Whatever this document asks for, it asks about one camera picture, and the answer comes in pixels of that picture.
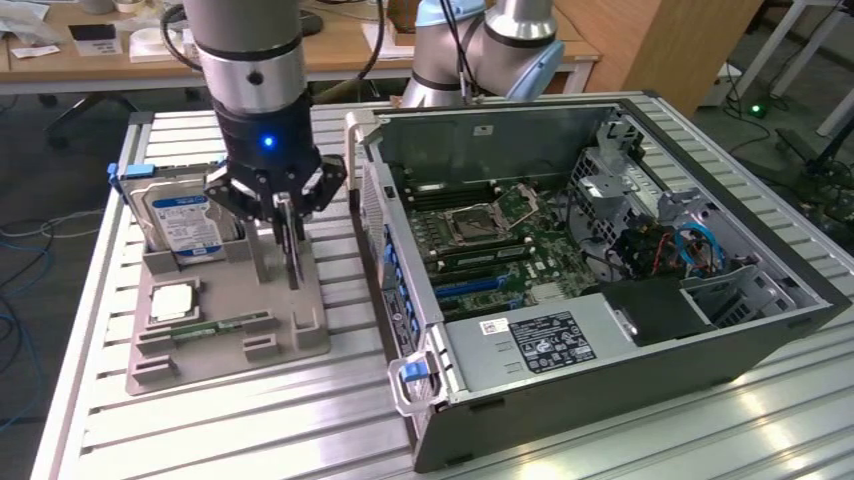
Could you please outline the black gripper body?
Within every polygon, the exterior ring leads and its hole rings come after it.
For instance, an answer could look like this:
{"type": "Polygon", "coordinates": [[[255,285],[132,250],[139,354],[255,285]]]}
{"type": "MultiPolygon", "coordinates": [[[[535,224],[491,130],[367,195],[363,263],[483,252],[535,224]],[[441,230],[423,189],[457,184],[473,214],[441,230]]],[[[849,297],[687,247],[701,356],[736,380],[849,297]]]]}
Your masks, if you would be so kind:
{"type": "Polygon", "coordinates": [[[321,167],[311,106],[307,93],[285,108],[260,114],[239,113],[214,103],[230,175],[258,195],[289,194],[302,214],[313,211],[303,186],[321,167]]]}

